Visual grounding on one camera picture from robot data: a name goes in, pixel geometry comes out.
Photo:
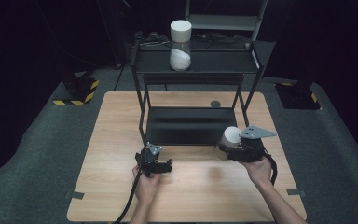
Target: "white container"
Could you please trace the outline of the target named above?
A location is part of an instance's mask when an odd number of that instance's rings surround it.
[[[241,129],[237,127],[230,126],[226,128],[222,139],[220,139],[220,144],[223,144],[226,147],[237,147],[241,141],[240,133]]]
[[[173,21],[171,23],[170,65],[173,70],[185,71],[191,65],[190,38],[190,22]]]

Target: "hand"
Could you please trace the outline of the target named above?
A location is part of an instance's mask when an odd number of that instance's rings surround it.
[[[132,169],[133,177],[136,177],[139,172],[138,165]],[[150,177],[142,174],[138,181],[138,186],[136,187],[135,195],[138,198],[140,203],[151,204],[153,198],[158,189],[158,182],[161,178],[161,174],[152,174]]]
[[[271,163],[266,157],[263,157],[261,161],[255,162],[242,162],[240,161],[251,178],[256,187],[265,187],[266,185],[272,185],[271,183]]]

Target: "shelf platform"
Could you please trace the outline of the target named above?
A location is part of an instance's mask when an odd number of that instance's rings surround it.
[[[186,18],[193,29],[253,31],[257,16],[226,16],[191,14]]]
[[[210,74],[219,74],[221,77],[227,78],[233,75],[256,74],[258,71],[252,52],[243,49],[191,50],[191,65],[187,70],[181,72],[171,68],[168,49],[137,49],[132,54],[131,62],[136,69],[136,74],[146,77],[160,76],[160,78],[192,75],[207,77]]]
[[[145,138],[163,146],[213,146],[228,126],[237,126],[232,108],[152,107]]]

